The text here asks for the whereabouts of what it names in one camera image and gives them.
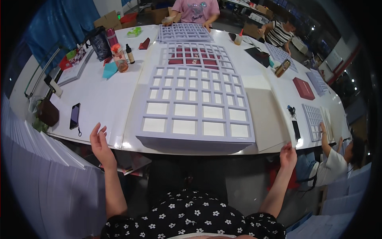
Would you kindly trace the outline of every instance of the black floral top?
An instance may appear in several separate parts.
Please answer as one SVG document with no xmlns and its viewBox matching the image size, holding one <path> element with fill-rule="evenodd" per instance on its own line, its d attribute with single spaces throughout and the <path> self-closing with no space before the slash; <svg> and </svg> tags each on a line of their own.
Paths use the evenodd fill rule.
<svg viewBox="0 0 382 239">
<path fill-rule="evenodd" d="M 109 218 L 102 229 L 101 239 L 168 239 L 195 232 L 250 235 L 259 239 L 285 238 L 285 227 L 270 214 L 255 213 L 244 217 L 217 198 L 189 189 L 167 195 L 140 218 L 120 215 Z"/>
</svg>

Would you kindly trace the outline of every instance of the striped shirt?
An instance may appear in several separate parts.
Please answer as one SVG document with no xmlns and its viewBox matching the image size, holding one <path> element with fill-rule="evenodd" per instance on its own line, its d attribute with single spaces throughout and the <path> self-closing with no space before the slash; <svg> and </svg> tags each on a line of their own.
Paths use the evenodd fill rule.
<svg viewBox="0 0 382 239">
<path fill-rule="evenodd" d="M 292 31 L 285 31 L 283 23 L 273 21 L 273 29 L 267 34 L 267 40 L 275 47 L 281 47 L 289 41 L 293 35 L 294 33 Z"/>
</svg>

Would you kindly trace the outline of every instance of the pink thermos bottle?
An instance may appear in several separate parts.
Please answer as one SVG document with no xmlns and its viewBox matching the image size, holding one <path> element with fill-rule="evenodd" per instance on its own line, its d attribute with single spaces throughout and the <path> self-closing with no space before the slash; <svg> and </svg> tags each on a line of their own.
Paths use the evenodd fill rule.
<svg viewBox="0 0 382 239">
<path fill-rule="evenodd" d="M 106 31 L 107 40 L 109 41 L 109 46 L 112 47 L 115 44 L 118 44 L 117 36 L 113 28 L 110 28 Z"/>
</svg>

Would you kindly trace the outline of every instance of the black hair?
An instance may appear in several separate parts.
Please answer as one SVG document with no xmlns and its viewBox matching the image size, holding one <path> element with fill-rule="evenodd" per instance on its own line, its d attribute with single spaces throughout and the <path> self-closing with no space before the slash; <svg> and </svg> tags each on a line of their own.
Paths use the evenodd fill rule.
<svg viewBox="0 0 382 239">
<path fill-rule="evenodd" d="M 353 137 L 351 152 L 353 156 L 350 159 L 350 163 L 360 168 L 365 154 L 365 143 L 360 137 Z"/>
<path fill-rule="evenodd" d="M 295 16 L 293 16 L 293 15 L 289 16 L 289 18 L 288 18 L 288 22 L 289 22 L 292 26 L 297 27 L 297 19 L 296 19 Z"/>
</svg>

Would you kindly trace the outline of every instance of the black phone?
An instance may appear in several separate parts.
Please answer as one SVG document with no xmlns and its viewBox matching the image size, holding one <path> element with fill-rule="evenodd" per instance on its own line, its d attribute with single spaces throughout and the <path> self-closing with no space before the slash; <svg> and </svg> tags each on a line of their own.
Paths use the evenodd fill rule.
<svg viewBox="0 0 382 239">
<path fill-rule="evenodd" d="M 292 124 L 293 124 L 293 129 L 295 130 L 296 141 L 298 141 L 299 139 L 301 139 L 301 135 L 300 135 L 300 130 L 298 129 L 297 121 L 292 120 Z"/>
<path fill-rule="evenodd" d="M 80 105 L 81 104 L 78 103 L 72 107 L 72 113 L 70 116 L 70 126 L 69 126 L 69 129 L 71 129 L 71 130 L 78 127 L 78 115 L 79 115 Z"/>
<path fill-rule="evenodd" d="M 235 41 L 235 39 L 236 39 L 235 33 L 228 33 L 228 35 L 230 35 L 231 40 Z"/>
</svg>

